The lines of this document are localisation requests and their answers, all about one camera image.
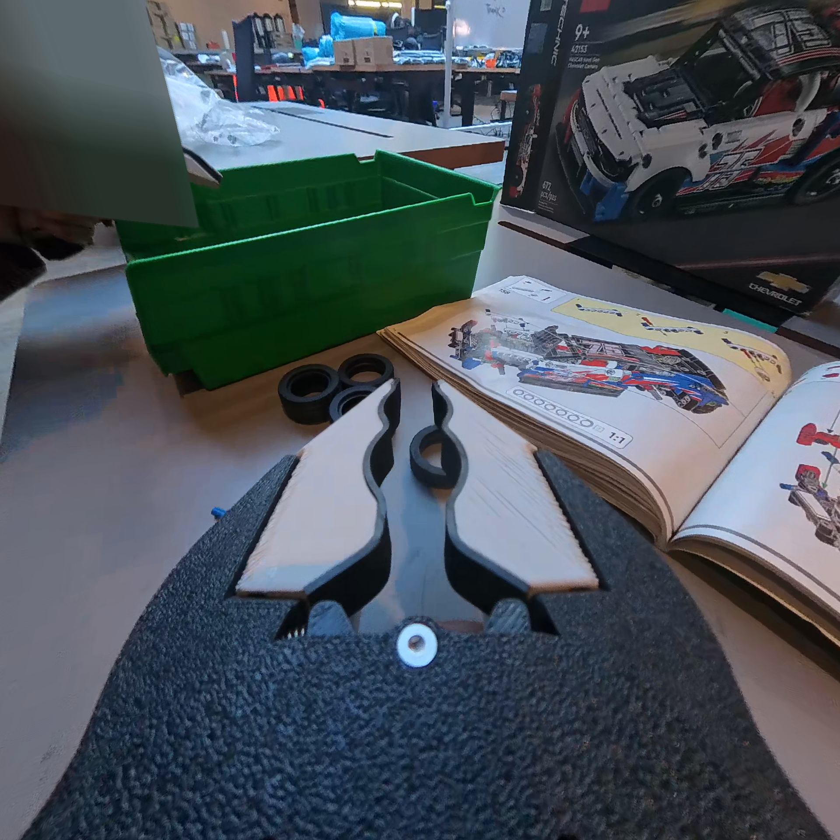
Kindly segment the blue plastic bag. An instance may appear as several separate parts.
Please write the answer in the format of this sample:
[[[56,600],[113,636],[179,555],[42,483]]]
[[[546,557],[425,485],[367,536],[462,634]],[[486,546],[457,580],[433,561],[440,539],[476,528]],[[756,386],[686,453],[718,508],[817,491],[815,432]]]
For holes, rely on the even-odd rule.
[[[330,35],[333,41],[385,37],[385,23],[381,20],[333,11],[330,16]]]

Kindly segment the whiteboard on stand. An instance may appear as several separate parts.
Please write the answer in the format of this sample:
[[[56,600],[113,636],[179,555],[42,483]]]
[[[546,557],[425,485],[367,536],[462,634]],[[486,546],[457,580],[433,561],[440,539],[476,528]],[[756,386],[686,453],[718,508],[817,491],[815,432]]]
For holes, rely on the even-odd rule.
[[[453,1],[445,11],[444,109],[449,114],[456,96],[465,128],[473,123],[478,85],[515,83],[519,68],[503,58],[522,57],[529,2]]]

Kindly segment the long wooden workbench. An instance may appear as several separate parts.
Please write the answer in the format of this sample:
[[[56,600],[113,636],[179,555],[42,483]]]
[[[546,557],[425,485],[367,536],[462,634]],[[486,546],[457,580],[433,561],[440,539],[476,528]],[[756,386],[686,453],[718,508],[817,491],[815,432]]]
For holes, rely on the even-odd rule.
[[[254,70],[245,82],[231,71],[209,70],[208,84],[231,102],[291,102],[316,109],[466,128],[475,118],[476,95],[516,89],[518,68],[441,64],[374,69],[337,66],[273,66]]]

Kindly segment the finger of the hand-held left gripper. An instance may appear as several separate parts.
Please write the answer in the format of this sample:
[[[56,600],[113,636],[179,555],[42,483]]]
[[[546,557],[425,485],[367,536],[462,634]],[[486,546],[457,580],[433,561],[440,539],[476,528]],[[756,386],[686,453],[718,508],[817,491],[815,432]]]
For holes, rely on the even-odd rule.
[[[218,189],[223,176],[207,163],[200,155],[184,148],[184,161],[187,178],[192,185]]]
[[[145,2],[1,2],[2,205],[196,226]]]

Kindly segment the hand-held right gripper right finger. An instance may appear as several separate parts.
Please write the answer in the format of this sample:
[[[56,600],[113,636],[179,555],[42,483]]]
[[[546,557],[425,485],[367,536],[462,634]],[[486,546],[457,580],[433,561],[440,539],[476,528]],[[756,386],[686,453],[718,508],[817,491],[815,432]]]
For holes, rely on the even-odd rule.
[[[534,444],[446,382],[432,386],[442,468],[454,485],[445,511],[448,582],[492,612],[504,599],[599,588],[595,568],[539,464]]]

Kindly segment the green plastic bin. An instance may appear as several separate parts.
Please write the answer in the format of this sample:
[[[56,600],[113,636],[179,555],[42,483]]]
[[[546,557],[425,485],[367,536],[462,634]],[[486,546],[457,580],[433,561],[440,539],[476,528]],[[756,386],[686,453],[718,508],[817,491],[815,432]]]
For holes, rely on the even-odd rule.
[[[145,346],[212,390],[467,298],[497,193],[382,150],[224,171],[198,228],[116,224]]]

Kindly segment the clear plastic bag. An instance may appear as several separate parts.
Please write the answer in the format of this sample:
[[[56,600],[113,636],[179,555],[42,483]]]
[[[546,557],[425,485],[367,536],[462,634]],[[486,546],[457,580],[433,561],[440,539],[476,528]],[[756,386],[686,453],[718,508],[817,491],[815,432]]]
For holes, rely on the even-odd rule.
[[[220,98],[170,52],[157,50],[182,146],[244,148],[280,142],[280,130],[261,111]]]

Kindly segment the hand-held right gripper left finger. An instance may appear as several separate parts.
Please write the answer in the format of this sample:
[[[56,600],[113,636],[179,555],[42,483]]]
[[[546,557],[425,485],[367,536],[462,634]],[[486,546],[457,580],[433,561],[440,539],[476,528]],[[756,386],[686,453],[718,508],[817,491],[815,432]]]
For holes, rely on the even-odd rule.
[[[297,453],[235,595],[334,601],[353,615],[379,594],[391,571],[382,483],[401,397],[399,380],[387,381]]]

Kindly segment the black upright panel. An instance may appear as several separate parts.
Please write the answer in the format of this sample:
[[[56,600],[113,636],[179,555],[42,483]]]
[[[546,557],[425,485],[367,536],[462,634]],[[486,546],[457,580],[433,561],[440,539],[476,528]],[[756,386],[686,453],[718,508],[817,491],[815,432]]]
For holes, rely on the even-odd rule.
[[[236,92],[239,102],[257,101],[254,15],[233,22]]]

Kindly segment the black toy tire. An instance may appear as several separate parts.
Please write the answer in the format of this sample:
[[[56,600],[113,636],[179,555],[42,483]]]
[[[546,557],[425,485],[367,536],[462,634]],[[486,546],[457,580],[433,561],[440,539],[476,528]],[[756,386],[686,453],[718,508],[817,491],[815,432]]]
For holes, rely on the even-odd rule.
[[[303,364],[288,371],[277,387],[283,411],[297,424],[330,422],[330,405],[341,391],[336,370],[326,364]]]
[[[439,465],[424,454],[434,446],[440,449]],[[451,490],[458,483],[461,457],[455,442],[439,426],[429,425],[416,433],[409,446],[409,457],[414,477],[426,487]]]
[[[361,403],[367,396],[377,390],[377,386],[366,383],[353,385],[342,389],[331,400],[329,405],[329,420],[338,422],[348,411]]]
[[[393,363],[378,353],[358,353],[345,359],[338,369],[344,390],[356,386],[377,388],[390,381],[395,373]]]

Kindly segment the toy car instruction booklet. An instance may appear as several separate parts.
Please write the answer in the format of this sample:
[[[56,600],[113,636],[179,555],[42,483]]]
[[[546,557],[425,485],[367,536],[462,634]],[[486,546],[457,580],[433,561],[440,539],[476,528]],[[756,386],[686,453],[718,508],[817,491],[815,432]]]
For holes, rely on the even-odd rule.
[[[839,363],[511,276],[378,331],[561,457],[674,557],[839,641]]]

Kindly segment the toy car set box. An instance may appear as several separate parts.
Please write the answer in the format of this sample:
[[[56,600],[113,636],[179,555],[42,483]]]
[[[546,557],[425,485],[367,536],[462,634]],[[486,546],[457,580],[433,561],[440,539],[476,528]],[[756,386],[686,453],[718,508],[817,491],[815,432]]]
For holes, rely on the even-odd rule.
[[[838,280],[838,2],[531,2],[504,204],[789,312]]]

